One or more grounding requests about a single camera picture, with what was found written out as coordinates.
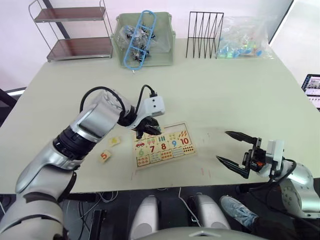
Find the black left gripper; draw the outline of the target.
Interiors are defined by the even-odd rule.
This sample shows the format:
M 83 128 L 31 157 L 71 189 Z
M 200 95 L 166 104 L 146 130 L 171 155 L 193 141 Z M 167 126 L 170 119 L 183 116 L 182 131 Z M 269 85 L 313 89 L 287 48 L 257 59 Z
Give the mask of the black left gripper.
M 140 140 L 143 137 L 144 131 L 146 134 L 161 134 L 161 127 L 158 121 L 151 116 L 143 118 L 136 129 L 137 140 Z

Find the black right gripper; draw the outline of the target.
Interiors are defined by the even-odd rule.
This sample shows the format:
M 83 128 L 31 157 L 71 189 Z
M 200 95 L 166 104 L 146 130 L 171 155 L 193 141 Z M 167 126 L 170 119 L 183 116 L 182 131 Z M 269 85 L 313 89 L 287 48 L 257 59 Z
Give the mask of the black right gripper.
M 248 152 L 244 153 L 242 161 L 243 167 L 232 160 L 217 155 L 216 158 L 227 169 L 239 174 L 244 179 L 248 179 L 250 170 L 259 172 L 266 165 L 266 151 L 260 148 L 260 138 L 251 137 L 245 133 L 231 130 L 227 130 L 224 133 L 237 141 L 246 142 L 255 147 L 255 149 L 250 149 Z

